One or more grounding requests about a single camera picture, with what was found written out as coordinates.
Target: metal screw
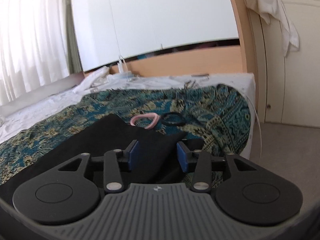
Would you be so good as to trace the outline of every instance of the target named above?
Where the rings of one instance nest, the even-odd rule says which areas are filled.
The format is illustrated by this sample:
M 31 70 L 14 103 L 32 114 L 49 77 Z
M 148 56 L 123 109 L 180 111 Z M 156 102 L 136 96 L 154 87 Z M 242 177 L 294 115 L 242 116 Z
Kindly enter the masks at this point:
M 197 182 L 197 183 L 193 184 L 193 187 L 197 190 L 205 190 L 205 189 L 209 188 L 209 184 L 206 182 Z
M 119 182 L 110 182 L 107 184 L 108 190 L 119 190 L 121 188 L 122 188 L 122 185 Z

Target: cloth hanging on door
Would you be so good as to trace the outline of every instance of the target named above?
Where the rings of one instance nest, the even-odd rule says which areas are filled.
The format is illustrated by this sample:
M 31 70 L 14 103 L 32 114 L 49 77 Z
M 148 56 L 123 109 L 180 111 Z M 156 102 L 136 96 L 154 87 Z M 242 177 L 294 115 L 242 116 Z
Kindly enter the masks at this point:
M 293 22 L 287 16 L 282 0 L 249 0 L 247 7 L 270 24 L 270 16 L 280 21 L 282 32 L 282 50 L 284 56 L 287 55 L 289 46 L 291 50 L 299 49 L 299 35 Z

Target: ribbed rubber pad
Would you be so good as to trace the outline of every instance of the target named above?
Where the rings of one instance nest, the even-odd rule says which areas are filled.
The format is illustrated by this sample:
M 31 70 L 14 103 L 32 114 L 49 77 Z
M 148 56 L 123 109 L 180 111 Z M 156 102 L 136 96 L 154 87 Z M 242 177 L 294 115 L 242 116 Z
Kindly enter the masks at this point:
M 81 240 L 248 240 L 279 229 L 239 223 L 221 212 L 210 195 L 191 192 L 184 183 L 131 184 L 125 192 L 106 195 L 85 219 L 41 228 L 59 239 Z

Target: green curtain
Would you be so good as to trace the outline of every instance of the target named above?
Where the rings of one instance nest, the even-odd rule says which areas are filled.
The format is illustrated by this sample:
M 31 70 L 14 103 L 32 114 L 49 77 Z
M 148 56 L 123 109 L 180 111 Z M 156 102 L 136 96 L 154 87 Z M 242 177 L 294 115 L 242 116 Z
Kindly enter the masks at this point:
M 83 70 L 79 57 L 78 44 L 73 23 L 71 0 L 66 0 L 66 27 L 69 71 L 70 74 L 80 73 Z

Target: wooden headboard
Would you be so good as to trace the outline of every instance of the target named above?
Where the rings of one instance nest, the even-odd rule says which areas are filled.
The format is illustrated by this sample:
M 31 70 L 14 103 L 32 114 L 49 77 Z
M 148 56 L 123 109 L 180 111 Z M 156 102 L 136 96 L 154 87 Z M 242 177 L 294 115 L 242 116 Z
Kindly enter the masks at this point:
M 169 53 L 127 63 L 133 74 L 142 77 L 186 74 L 243 73 L 240 46 L 213 47 Z M 113 66 L 110 73 L 117 73 Z

